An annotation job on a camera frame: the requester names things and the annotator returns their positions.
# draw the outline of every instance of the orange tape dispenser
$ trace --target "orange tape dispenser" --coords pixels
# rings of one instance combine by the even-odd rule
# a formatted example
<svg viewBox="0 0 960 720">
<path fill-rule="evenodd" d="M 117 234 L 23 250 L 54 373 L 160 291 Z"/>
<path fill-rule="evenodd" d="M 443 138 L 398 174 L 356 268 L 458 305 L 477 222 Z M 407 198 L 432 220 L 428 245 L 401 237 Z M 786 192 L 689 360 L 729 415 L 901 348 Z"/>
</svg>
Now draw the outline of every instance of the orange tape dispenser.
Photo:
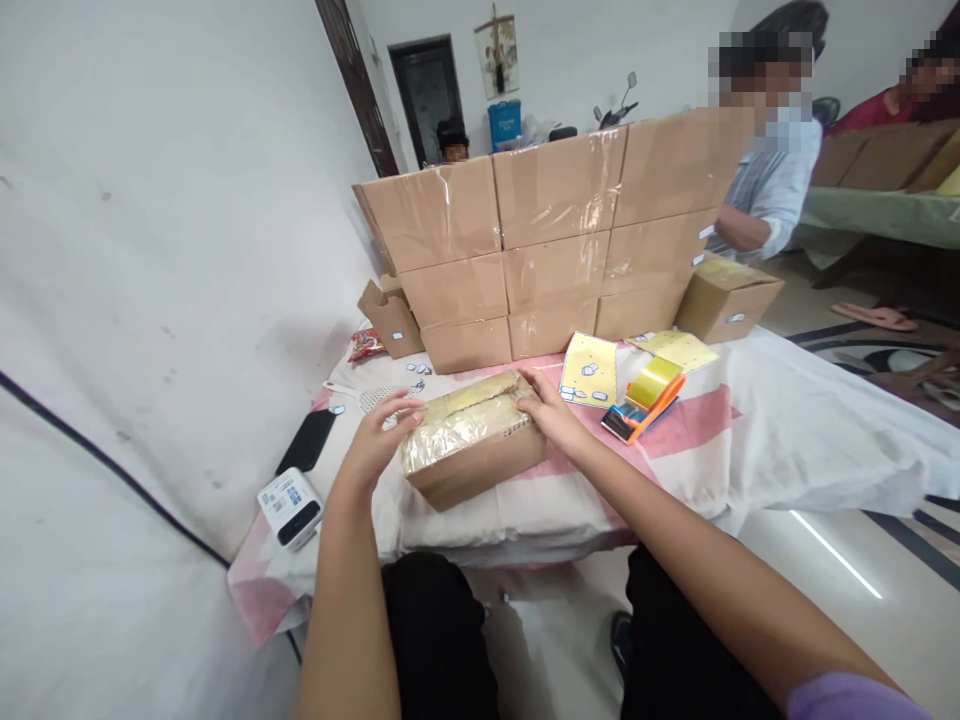
<svg viewBox="0 0 960 720">
<path fill-rule="evenodd" d="M 626 402 L 612 406 L 600 424 L 624 444 L 632 445 L 673 407 L 686 381 L 683 368 L 654 356 L 627 385 Z"/>
</svg>

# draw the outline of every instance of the floor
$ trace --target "floor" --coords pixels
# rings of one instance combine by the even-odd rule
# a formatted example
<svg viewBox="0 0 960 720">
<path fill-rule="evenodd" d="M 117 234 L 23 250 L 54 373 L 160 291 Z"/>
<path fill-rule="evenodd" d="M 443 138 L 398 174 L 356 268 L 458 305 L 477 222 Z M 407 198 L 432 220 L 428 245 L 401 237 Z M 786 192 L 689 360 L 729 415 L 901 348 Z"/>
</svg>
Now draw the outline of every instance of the floor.
<svg viewBox="0 0 960 720">
<path fill-rule="evenodd" d="M 812 290 L 815 270 L 802 255 L 775 258 L 764 269 L 786 280 L 763 321 L 781 335 L 843 322 L 830 312 L 834 303 L 869 307 L 876 298 L 863 289 Z M 930 503 L 923 510 L 960 531 L 960 514 Z M 747 520 L 740 540 L 816 602 L 934 717 L 960 716 L 960 592 L 866 515 L 762 511 Z M 533 572 L 469 572 L 476 594 L 494 600 L 486 632 L 506 720 L 619 717 L 623 687 L 609 623 L 614 610 L 629 609 L 629 552 L 596 553 Z M 501 590 L 506 603 L 496 602 Z"/>
</svg>

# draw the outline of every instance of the power cord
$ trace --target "power cord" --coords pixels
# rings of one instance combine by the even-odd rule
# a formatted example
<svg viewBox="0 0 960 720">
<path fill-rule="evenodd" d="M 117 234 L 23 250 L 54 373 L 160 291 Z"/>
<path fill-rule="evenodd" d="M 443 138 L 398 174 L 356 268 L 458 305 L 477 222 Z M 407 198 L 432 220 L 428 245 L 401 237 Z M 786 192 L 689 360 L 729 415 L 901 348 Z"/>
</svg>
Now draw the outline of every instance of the power cord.
<svg viewBox="0 0 960 720">
<path fill-rule="evenodd" d="M 16 398 L 22 405 L 24 405 L 28 410 L 31 410 L 33 413 L 38 415 L 41 419 L 48 422 L 54 428 L 62 432 L 68 438 L 73 440 L 77 445 L 86 450 L 94 459 L 98 460 L 104 467 L 106 467 L 110 472 L 116 475 L 120 480 L 123 481 L 123 484 L 130 488 L 137 497 L 143 500 L 151 510 L 153 510 L 157 515 L 166 520 L 166 522 L 178 533 L 180 533 L 187 540 L 192 542 L 196 547 L 202 550 L 207 554 L 212 560 L 218 563 L 224 570 L 230 568 L 230 563 L 225 557 L 220 555 L 216 550 L 207 545 L 203 540 L 197 537 L 188 527 L 183 523 L 177 520 L 173 515 L 171 515 L 166 508 L 164 508 L 156 498 L 154 498 L 149 492 L 147 492 L 143 485 L 141 485 L 137 480 L 130 475 L 126 470 L 120 467 L 109 455 L 107 455 L 103 450 L 94 445 L 90 440 L 85 436 L 81 435 L 77 430 L 75 430 L 71 425 L 62 420 L 58 415 L 56 415 L 52 410 L 47 408 L 43 403 L 33 397 L 30 393 L 24 390 L 20 385 L 14 382 L 6 373 L 0 370 L 0 386 L 4 390 L 9 392 Z M 290 641 L 290 647 L 293 648 L 294 655 L 297 656 L 297 664 L 303 664 L 303 658 L 300 656 L 300 648 L 297 647 L 297 642 L 293 638 L 293 634 L 288 630 L 287 639 Z"/>
</svg>

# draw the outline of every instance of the hand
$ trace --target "hand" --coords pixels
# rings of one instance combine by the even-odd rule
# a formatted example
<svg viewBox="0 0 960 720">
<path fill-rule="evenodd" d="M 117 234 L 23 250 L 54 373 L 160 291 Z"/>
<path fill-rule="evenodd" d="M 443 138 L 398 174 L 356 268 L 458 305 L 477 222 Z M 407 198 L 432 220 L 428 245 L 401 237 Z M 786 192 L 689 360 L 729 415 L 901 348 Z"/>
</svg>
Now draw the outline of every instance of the hand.
<svg viewBox="0 0 960 720">
<path fill-rule="evenodd" d="M 406 397 L 409 392 L 409 389 L 404 389 L 387 395 L 360 421 L 340 472 L 333 481 L 334 488 L 349 487 L 373 493 L 380 475 L 396 455 L 400 441 L 423 420 L 423 413 L 418 412 L 423 407 L 423 401 Z M 384 430 L 383 423 L 394 413 L 400 413 L 396 426 Z"/>
<path fill-rule="evenodd" d="M 517 400 L 517 409 L 528 413 L 554 445 L 569 455 L 593 437 L 571 412 L 543 371 L 527 368 L 519 368 L 519 371 L 537 394 Z"/>
</svg>

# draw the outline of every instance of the pink slipper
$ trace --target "pink slipper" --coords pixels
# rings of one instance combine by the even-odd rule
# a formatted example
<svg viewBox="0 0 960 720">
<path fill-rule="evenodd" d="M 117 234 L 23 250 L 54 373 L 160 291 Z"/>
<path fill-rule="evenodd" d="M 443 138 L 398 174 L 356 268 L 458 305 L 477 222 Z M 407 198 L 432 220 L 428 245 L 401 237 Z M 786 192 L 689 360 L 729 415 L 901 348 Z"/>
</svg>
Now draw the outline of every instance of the pink slipper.
<svg viewBox="0 0 960 720">
<path fill-rule="evenodd" d="M 862 308 L 859 305 L 851 303 L 838 303 L 830 308 L 837 315 L 843 315 L 851 320 L 876 325 L 884 330 L 893 330 L 895 332 L 915 332 L 919 325 L 913 320 L 908 320 L 902 312 L 893 308 Z"/>
</svg>

